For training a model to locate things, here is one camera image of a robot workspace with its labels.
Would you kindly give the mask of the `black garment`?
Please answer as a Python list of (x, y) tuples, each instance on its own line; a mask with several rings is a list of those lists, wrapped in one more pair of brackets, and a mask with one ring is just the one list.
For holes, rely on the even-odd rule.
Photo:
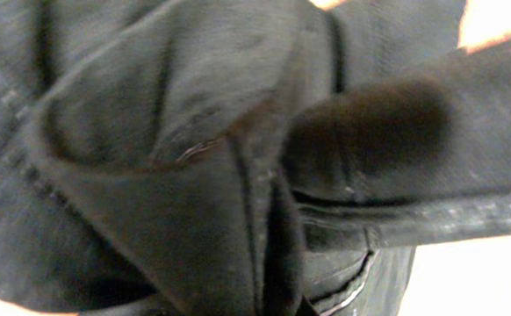
[(511, 40), (463, 1), (1, 1), (0, 299), (394, 315), (511, 234)]

